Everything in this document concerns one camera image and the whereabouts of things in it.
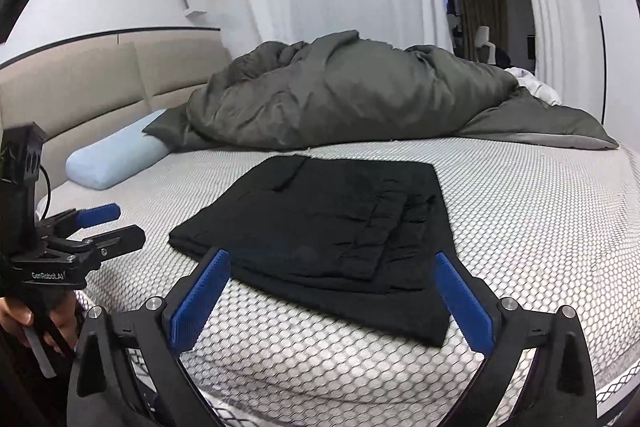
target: human hand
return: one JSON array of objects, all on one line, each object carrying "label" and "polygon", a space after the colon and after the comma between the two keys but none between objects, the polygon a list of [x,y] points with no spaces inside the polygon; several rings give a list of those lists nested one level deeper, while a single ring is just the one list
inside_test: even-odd
[{"label": "human hand", "polygon": [[[50,312],[49,317],[65,337],[71,348],[76,346],[78,335],[76,334],[76,294],[66,293],[58,307]],[[7,333],[10,333],[26,347],[30,347],[23,327],[33,325],[33,313],[23,302],[12,297],[0,298],[0,325]],[[44,341],[60,352],[49,333],[44,336]]]}]

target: headboard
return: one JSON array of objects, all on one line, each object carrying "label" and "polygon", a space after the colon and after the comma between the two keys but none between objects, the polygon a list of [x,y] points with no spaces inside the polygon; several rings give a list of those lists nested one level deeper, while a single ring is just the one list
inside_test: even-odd
[{"label": "headboard", "polygon": [[[31,121],[42,127],[42,164],[55,188],[73,151],[185,102],[228,63],[215,28],[137,28],[49,44],[0,65],[0,134]],[[41,176],[36,197],[44,194]]]}]

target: logo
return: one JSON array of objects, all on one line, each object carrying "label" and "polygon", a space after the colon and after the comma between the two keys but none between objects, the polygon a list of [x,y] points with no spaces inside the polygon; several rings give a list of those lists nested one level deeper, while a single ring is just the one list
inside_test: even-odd
[{"label": "logo", "polygon": [[66,280],[66,272],[63,271],[62,273],[34,273],[31,272],[31,278],[33,280],[36,279],[45,279],[45,280],[51,280],[51,281],[64,281]]}]

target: blue gripper pad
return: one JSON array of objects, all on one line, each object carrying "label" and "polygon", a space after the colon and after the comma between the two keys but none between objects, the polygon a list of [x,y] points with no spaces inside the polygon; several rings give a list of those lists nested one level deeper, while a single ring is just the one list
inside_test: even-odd
[{"label": "blue gripper pad", "polygon": [[184,353],[193,349],[229,277],[229,253],[218,250],[171,317],[169,345],[174,353]]},{"label": "blue gripper pad", "polygon": [[88,229],[95,225],[116,221],[116,219],[120,219],[120,207],[115,203],[109,203],[95,208],[78,210],[76,225],[81,229]]},{"label": "blue gripper pad", "polygon": [[466,343],[488,357],[495,347],[491,317],[442,252],[436,256],[435,278],[438,292],[465,335]]}]

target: brown patterned curtain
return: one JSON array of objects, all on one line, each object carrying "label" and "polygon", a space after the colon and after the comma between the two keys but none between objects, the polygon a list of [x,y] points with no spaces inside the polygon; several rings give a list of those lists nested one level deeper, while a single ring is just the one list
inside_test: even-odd
[{"label": "brown patterned curtain", "polygon": [[489,40],[504,50],[508,47],[507,0],[460,0],[464,55],[478,60],[474,40],[480,26],[489,26]]}]

